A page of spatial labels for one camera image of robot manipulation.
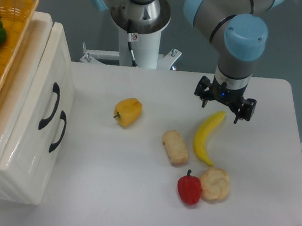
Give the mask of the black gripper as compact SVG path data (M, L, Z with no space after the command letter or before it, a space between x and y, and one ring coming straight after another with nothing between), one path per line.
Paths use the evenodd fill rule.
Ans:
M202 108L206 106L208 101L217 101L237 110L233 122L236 124L239 120L249 122L255 112L257 101L253 98L243 98L246 88L247 86L235 90L229 89L229 82L218 83L216 78L211 82L209 78L202 76L197 83L194 95L202 101Z

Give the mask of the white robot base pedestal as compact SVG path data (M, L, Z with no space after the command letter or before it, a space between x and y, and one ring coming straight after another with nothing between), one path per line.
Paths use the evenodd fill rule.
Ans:
M174 64L182 52L176 48L167 54L159 52L161 33L171 21L171 8L166 0L143 5L127 1L109 10L118 29L118 51L87 49L83 43L82 62L97 64L116 60L120 66L175 70Z

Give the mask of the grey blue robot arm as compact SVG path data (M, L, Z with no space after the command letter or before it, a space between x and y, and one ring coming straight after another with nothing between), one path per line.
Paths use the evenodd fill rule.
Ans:
M171 20L167 0L90 0L110 11L119 32L121 66L156 69L162 31ZM266 48L268 29L259 14L283 0L185 0L184 16L219 53L213 79L203 77L194 91L203 103L217 101L249 121L256 100L243 94Z

